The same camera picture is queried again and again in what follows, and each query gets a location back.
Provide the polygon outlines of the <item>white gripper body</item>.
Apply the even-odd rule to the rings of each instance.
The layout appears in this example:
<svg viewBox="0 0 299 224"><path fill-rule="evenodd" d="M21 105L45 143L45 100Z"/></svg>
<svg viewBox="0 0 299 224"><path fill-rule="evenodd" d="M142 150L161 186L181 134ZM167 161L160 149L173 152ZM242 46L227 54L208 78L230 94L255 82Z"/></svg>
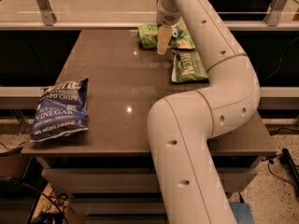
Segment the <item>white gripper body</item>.
<svg viewBox="0 0 299 224"><path fill-rule="evenodd" d="M158 0L156 22L172 25L179 21L180 13L174 0Z"/></svg>

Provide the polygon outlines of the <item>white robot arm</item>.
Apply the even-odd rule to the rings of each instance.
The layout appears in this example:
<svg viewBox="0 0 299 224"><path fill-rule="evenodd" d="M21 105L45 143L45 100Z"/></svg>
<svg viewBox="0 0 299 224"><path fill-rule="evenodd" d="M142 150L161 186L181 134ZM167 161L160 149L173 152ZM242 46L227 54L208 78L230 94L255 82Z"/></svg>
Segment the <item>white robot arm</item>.
<svg viewBox="0 0 299 224"><path fill-rule="evenodd" d="M184 20L208 73L205 88L171 94L148 115L149 148L169 224L236 224L207 141L257 110L255 70L208 0L159 0L161 25Z"/></svg>

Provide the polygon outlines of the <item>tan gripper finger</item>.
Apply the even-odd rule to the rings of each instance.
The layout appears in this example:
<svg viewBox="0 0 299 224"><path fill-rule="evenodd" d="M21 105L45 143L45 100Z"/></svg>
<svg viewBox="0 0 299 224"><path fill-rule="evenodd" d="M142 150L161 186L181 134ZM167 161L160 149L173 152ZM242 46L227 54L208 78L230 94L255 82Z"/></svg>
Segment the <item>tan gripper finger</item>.
<svg viewBox="0 0 299 224"><path fill-rule="evenodd" d="M172 28L168 24L163 24L158 29L157 53L164 55L167 51L168 44L171 40Z"/></svg>

